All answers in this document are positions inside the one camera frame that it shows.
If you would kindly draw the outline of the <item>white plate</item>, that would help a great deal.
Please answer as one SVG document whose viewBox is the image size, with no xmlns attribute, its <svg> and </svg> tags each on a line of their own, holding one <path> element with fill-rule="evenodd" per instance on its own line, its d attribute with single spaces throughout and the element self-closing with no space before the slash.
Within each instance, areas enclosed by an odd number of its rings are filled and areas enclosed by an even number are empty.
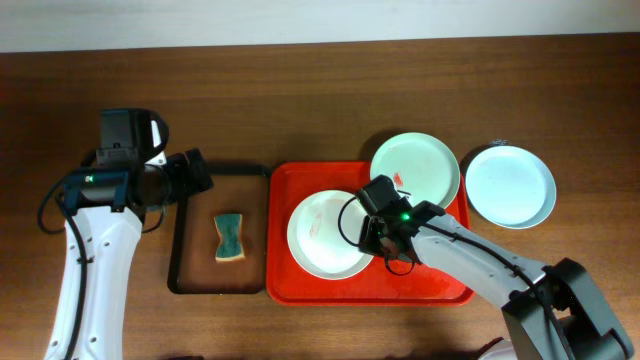
<svg viewBox="0 0 640 360">
<path fill-rule="evenodd" d="M 292 212 L 286 231 L 295 262 L 324 280 L 344 280 L 362 272 L 373 260 L 354 245 L 365 211 L 351 193 L 316 192 Z"/>
</svg>

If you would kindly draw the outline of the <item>green and yellow sponge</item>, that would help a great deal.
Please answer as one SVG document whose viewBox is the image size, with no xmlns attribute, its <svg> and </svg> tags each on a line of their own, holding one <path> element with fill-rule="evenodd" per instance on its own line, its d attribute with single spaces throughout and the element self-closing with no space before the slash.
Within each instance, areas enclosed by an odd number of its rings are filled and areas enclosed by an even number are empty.
<svg viewBox="0 0 640 360">
<path fill-rule="evenodd" d="M 241 214 L 222 214 L 214 218 L 220 240 L 215 254 L 217 262 L 232 262 L 245 258 L 241 240 L 242 220 Z"/>
</svg>

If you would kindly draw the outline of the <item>light green plate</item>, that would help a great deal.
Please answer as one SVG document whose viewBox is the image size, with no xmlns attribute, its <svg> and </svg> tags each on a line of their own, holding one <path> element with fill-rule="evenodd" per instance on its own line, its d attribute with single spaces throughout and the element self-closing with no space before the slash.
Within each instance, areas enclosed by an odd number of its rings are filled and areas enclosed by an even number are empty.
<svg viewBox="0 0 640 360">
<path fill-rule="evenodd" d="M 431 135 L 409 132 L 386 140 L 375 152 L 370 179 L 390 178 L 398 191 L 409 194 L 413 206 L 428 201 L 447 208 L 461 181 L 452 151 Z"/>
</svg>

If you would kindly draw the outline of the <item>light blue plate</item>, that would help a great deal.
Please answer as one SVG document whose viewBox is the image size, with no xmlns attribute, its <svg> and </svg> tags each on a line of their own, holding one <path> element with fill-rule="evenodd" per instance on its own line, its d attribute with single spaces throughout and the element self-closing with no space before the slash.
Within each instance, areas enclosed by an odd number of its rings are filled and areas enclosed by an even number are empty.
<svg viewBox="0 0 640 360">
<path fill-rule="evenodd" d="M 509 229 L 541 224 L 557 200 L 556 182 L 548 166 L 530 151 L 511 145 L 479 152 L 466 169 L 465 187 L 482 217 Z"/>
</svg>

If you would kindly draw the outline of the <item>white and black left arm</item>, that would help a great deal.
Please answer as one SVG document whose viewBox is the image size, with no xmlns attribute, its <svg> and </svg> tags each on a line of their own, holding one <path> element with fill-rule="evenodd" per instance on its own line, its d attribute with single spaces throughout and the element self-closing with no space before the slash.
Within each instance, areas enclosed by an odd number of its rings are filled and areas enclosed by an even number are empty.
<svg viewBox="0 0 640 360">
<path fill-rule="evenodd" d="M 199 149 L 143 161 L 108 158 L 64 176 L 55 202 L 66 255 L 48 359 L 120 359 L 129 272 L 150 211 L 210 189 Z"/>
</svg>

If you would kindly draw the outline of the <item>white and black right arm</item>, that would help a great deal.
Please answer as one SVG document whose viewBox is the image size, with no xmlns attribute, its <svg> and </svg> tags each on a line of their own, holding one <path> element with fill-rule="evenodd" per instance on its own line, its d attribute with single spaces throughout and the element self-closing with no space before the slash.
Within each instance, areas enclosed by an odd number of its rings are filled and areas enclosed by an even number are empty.
<svg viewBox="0 0 640 360">
<path fill-rule="evenodd" d="M 564 258 L 551 266 L 474 234 L 429 202 L 404 198 L 365 211 L 371 235 L 413 252 L 499 308 L 510 338 L 492 356 L 516 359 L 630 359 L 635 350 L 593 277 Z"/>
</svg>

